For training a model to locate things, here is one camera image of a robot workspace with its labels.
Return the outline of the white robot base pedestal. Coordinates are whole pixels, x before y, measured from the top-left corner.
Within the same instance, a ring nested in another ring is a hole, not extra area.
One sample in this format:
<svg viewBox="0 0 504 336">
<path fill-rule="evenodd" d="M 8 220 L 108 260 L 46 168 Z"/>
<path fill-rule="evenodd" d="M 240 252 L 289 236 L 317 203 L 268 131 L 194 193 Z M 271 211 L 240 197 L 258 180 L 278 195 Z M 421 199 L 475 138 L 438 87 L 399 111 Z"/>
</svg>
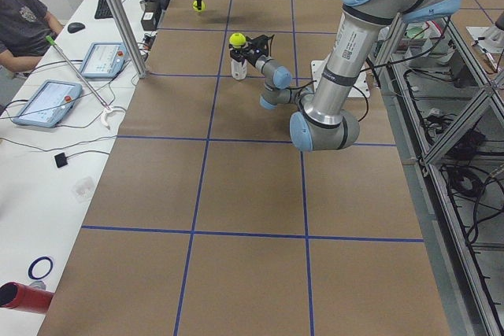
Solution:
<svg viewBox="0 0 504 336">
<path fill-rule="evenodd" d="M 326 63 L 327 60 L 311 61 L 310 67 L 314 90 L 317 90 L 318 88 Z M 357 77 L 342 76 L 339 77 L 339 79 L 343 81 L 344 86 L 350 88 L 350 92 L 348 94 L 349 98 L 370 97 L 370 90 L 366 79 L 366 73 L 364 71 L 359 72 Z"/>
</svg>

